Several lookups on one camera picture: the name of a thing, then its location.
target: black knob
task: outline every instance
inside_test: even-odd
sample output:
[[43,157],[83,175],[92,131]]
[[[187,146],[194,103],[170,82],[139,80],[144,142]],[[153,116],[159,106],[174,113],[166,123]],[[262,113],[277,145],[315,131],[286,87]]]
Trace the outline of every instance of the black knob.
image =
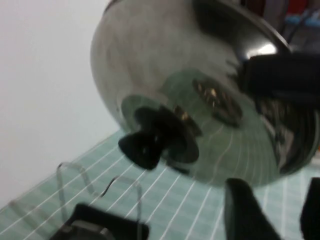
[[123,137],[118,145],[122,152],[139,167],[153,170],[160,161],[166,140],[158,133],[142,130]]

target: black valve knob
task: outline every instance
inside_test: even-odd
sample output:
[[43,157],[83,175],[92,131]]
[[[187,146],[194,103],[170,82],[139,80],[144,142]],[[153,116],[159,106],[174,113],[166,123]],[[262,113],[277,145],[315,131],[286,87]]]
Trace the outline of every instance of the black valve knob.
[[123,137],[118,144],[122,152],[139,167],[153,170],[160,161],[166,140],[157,133],[139,131]]
[[134,118],[140,130],[123,137],[118,145],[139,167],[153,170],[163,155],[168,162],[189,164],[198,159],[194,136],[173,112],[164,107],[141,107],[135,111]]

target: stainless steel pot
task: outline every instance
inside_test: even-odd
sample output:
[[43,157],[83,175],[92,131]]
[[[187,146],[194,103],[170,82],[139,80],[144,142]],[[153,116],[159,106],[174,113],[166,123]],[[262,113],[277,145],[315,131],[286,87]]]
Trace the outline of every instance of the stainless steel pot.
[[239,91],[246,60],[287,53],[274,29],[229,2],[116,0],[94,34],[91,67],[105,105],[135,133],[119,143],[138,166],[152,170],[161,156],[204,183],[259,186],[308,164],[319,143],[315,111]]

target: shiny metal surface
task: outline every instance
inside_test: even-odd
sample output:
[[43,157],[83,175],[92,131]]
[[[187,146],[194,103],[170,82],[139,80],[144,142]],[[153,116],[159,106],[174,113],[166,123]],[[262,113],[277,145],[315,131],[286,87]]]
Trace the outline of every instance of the shiny metal surface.
[[[199,158],[185,163],[164,153],[172,168],[217,186],[230,177],[265,185],[310,162],[319,117],[239,91],[229,76],[243,61],[290,50],[245,9],[209,2],[211,7],[191,0],[115,1],[93,37],[92,74],[106,107],[128,133],[140,129],[134,115],[141,107],[165,107],[186,126]],[[195,9],[212,17],[212,32],[202,31]]]

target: white wall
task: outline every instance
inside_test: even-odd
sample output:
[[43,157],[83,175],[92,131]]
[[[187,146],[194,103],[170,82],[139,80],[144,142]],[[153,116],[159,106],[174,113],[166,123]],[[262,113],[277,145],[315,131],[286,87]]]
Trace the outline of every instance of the white wall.
[[106,4],[0,1],[0,207],[119,128],[90,69]]

